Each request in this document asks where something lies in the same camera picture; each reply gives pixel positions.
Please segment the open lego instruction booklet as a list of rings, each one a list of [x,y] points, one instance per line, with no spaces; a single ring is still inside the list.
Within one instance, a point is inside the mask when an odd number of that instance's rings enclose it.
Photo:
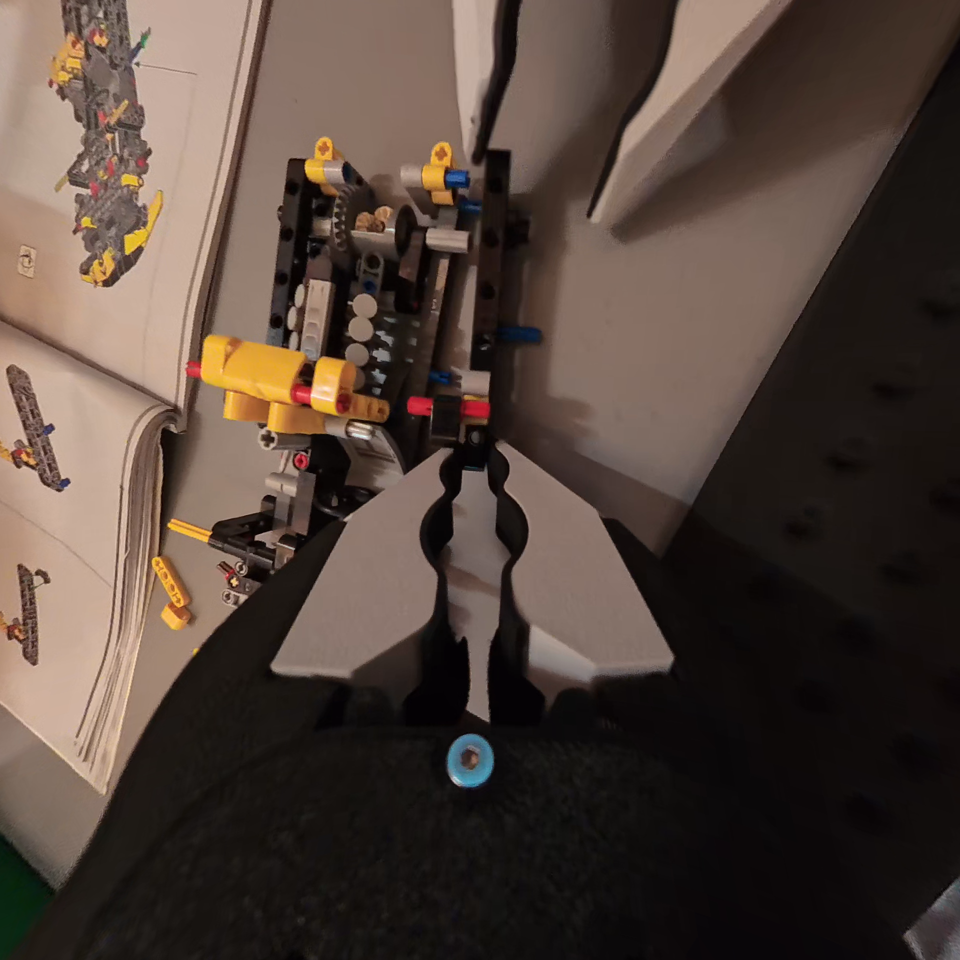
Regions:
[[[2,707],[100,795],[268,9],[1,4]]]

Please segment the small yellow grey lego connector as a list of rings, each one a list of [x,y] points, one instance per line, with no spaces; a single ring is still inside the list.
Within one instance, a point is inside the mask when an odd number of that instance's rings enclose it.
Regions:
[[[407,163],[399,171],[400,183],[414,205],[427,216],[435,207],[454,207],[459,195],[472,186],[469,170],[456,163],[454,150],[449,141],[436,142],[426,163]]]

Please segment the yellow thick lego beam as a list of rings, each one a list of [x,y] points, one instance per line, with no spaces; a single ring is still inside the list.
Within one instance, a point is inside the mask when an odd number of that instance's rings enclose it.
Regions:
[[[166,555],[154,556],[150,565],[169,597],[170,604],[177,608],[188,607],[191,595],[173,560]]]

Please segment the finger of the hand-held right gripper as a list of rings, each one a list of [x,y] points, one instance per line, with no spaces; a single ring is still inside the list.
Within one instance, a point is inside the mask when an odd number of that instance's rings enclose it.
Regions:
[[[790,1],[672,2],[650,76],[614,129],[587,207],[618,227],[727,141],[724,88]]]
[[[453,53],[462,145],[480,164],[498,122],[519,43],[521,1],[452,1]]]

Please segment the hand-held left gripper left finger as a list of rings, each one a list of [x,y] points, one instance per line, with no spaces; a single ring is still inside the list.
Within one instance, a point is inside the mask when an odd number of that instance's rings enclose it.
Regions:
[[[445,448],[344,522],[270,667],[382,693],[408,723],[456,724],[467,642],[450,622],[442,553],[463,455]]]

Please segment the black lego beam blue pins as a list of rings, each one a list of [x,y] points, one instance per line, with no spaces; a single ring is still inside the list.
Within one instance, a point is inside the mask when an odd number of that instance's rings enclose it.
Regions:
[[[529,242],[531,218],[512,205],[510,150],[488,150],[482,174],[467,364],[471,382],[464,384],[462,391],[484,405],[485,413],[477,418],[489,420],[507,397],[499,381],[508,361],[522,348],[540,346],[544,334],[520,318],[519,307],[512,301],[521,280],[517,254]]]

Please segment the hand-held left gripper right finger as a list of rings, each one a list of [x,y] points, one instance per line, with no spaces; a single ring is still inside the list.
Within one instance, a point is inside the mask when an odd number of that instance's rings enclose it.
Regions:
[[[600,512],[503,440],[488,484],[507,552],[490,722],[536,726],[567,691],[668,676],[674,653]]]

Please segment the green plastic bin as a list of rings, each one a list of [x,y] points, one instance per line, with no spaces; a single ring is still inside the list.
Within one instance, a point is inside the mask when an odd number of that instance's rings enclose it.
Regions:
[[[53,899],[44,878],[1,837],[1,958],[11,958]]]

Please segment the black yellow lego car chassis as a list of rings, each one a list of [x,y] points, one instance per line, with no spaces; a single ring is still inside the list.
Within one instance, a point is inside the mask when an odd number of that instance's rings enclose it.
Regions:
[[[235,609],[332,522],[438,450],[410,397],[460,394],[468,372],[482,167],[454,206],[388,202],[329,136],[292,158],[263,342],[205,337],[185,373],[222,392],[278,458],[253,512],[169,529],[222,555]]]

